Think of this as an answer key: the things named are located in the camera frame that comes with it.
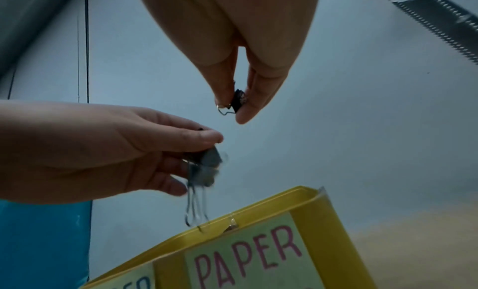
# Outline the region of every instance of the yellow plastic bin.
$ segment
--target yellow plastic bin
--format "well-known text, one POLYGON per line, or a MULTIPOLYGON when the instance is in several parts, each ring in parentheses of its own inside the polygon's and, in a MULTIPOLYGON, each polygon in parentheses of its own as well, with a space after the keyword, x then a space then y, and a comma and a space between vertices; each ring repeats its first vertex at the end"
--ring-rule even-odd
POLYGON ((174 236, 83 288, 376 286, 325 190, 295 187, 174 236), (232 219, 237 228, 226 231, 232 219))

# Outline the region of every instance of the pink letter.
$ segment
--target pink letter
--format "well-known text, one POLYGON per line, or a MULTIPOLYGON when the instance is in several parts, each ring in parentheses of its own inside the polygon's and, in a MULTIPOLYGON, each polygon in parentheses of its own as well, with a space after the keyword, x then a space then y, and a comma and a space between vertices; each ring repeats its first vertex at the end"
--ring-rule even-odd
POLYGON ((253 237, 253 240, 254 240, 254 243, 255 243, 255 247, 259 253, 259 256, 260 256, 260 260, 262 261, 262 266, 264 267, 264 269, 269 269, 269 268, 272 268, 272 267, 277 267, 277 263, 268 263, 266 258, 265 258, 265 254, 264 254, 264 250, 268 249, 269 248, 269 245, 261 245, 259 240, 260 239, 264 239, 266 238, 265 234, 259 234, 258 236, 255 236, 253 237))
POLYGON ((230 282, 232 285, 236 284, 231 272, 229 271, 229 268, 227 267, 223 258, 221 257, 221 255, 217 251, 214 252, 214 262, 216 263, 216 275, 218 277, 219 288, 222 288, 222 286, 227 282, 230 282), (226 278, 225 279, 223 279, 223 277, 221 276, 221 266, 222 266, 224 272, 226 273, 226 278))
POLYGON ((204 284, 204 281, 209 277, 209 275, 211 274, 211 260, 209 259, 209 257, 205 254, 203 255, 200 255, 199 257, 196 257, 194 259, 194 262, 196 263, 196 271, 198 272, 198 278, 199 278, 199 283, 201 284, 201 289, 206 289, 206 285, 204 284), (206 274, 203 275, 201 273, 201 264, 199 263, 199 261, 201 259, 204 259, 206 260, 206 274))
POLYGON ((240 274, 242 275, 243 278, 245 278, 245 269, 244 267, 250 263, 251 259, 252 259, 252 250, 249 246, 249 244, 247 244, 246 242, 236 242, 234 243, 232 246, 233 248, 233 251, 234 251, 234 256, 236 257, 236 261, 238 262, 238 266, 239 266, 239 270, 240 270, 240 274), (242 245, 245 247, 245 249, 247 250, 247 258, 245 260, 242 260, 240 258, 240 254, 239 254, 239 250, 238 250, 238 246, 239 245, 242 245))
POLYGON ((280 255, 280 258, 285 261, 285 253, 284 253, 284 249, 286 249, 287 247, 290 247, 292 249, 294 249, 295 251, 295 254, 298 256, 298 257, 301 257, 302 256, 302 253, 300 252, 299 248, 297 247, 297 245, 295 245, 292 240, 292 229, 287 226, 287 225, 284 225, 284 226, 279 226, 279 227, 276 227, 274 229, 272 229, 270 231, 270 234, 272 235, 272 238, 274 240, 274 243, 275 243, 275 246, 277 247, 277 251, 279 252, 279 255, 280 255), (285 230, 287 232, 287 242, 284 244, 284 245, 281 245, 280 242, 279 242, 279 237, 277 236, 277 232, 279 230, 285 230))

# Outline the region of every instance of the wooden surface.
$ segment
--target wooden surface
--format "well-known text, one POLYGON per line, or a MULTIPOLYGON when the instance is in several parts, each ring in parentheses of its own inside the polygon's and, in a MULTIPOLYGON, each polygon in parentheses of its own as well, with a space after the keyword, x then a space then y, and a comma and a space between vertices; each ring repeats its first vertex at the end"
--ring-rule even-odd
POLYGON ((478 202, 417 214, 352 239, 379 289, 478 289, 478 202))

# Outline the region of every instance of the black binder clip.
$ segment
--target black binder clip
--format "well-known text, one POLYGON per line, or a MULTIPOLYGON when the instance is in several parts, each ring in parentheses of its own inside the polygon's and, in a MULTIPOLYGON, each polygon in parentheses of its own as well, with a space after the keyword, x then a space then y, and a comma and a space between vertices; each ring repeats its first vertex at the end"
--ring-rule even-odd
POLYGON ((214 178, 219 173, 219 166, 223 163, 223 159, 217 148, 213 147, 202 152, 186 153, 185 160, 188 162, 188 182, 186 185, 188 203, 184 219, 188 227, 197 226, 201 231, 199 225, 203 222, 209 222, 206 213, 206 192, 204 188, 211 187, 214 184, 214 178), (198 187, 203 189, 201 205, 196 190, 198 187))
POLYGON ((226 106, 227 109, 233 108, 234 112, 228 111, 228 112, 222 112, 221 109, 219 108, 219 105, 217 105, 219 113, 221 113, 223 116, 226 116, 227 114, 236 114, 240 107, 242 107, 243 104, 245 104, 247 101, 247 97, 245 96, 245 93, 241 90, 236 90, 234 92, 234 97, 231 103, 226 106))

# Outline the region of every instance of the blue object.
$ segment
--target blue object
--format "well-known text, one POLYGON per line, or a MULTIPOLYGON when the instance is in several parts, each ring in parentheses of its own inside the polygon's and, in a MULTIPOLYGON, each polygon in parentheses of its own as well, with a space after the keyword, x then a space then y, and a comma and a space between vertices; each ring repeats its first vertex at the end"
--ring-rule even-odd
POLYGON ((76 289, 88 280, 91 202, 0 200, 0 279, 8 289, 76 289))

